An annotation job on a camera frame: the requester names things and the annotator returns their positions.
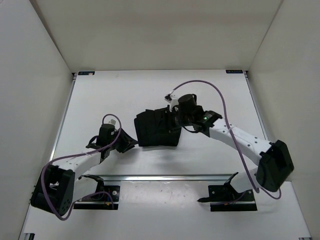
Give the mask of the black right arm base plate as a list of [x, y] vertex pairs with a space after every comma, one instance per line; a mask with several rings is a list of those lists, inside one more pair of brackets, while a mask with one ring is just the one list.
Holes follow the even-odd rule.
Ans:
[[251, 189], [237, 192], [231, 187], [234, 173], [223, 185], [209, 185], [208, 196], [201, 197], [198, 203], [209, 203], [211, 212], [255, 212], [258, 210], [255, 196]]

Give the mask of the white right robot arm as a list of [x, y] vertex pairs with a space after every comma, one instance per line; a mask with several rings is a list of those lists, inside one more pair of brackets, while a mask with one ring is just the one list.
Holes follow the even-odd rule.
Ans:
[[236, 200], [243, 192], [254, 189], [270, 193], [279, 192], [282, 184], [294, 170], [288, 146], [281, 140], [270, 142], [253, 136], [230, 124], [220, 114], [196, 106], [193, 111], [181, 111], [178, 106], [164, 109], [170, 126], [193, 127], [193, 133], [220, 141], [237, 150], [241, 161], [250, 159], [255, 168], [236, 172], [224, 183], [224, 195]]

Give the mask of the black pleated skirt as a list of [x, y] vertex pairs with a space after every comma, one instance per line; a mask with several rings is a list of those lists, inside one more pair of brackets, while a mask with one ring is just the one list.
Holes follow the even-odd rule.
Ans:
[[167, 134], [164, 132], [164, 108], [147, 109], [136, 115], [134, 119], [135, 132], [140, 147], [176, 147], [180, 133]]

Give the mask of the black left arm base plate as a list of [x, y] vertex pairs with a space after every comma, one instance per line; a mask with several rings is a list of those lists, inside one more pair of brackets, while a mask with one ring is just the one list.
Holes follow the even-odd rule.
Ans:
[[97, 175], [82, 175], [74, 187], [73, 208], [76, 210], [110, 210], [119, 208], [121, 186]]

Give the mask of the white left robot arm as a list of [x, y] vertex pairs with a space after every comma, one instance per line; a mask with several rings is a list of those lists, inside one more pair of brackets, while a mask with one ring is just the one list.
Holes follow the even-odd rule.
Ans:
[[111, 191], [105, 190], [104, 180], [88, 171], [101, 164], [111, 151], [123, 154], [137, 144], [138, 141], [122, 129], [111, 125], [101, 128], [86, 146], [90, 152], [59, 157], [55, 164], [47, 164], [42, 169], [31, 195], [31, 206], [65, 221], [78, 201], [102, 200], [113, 204], [114, 199]]

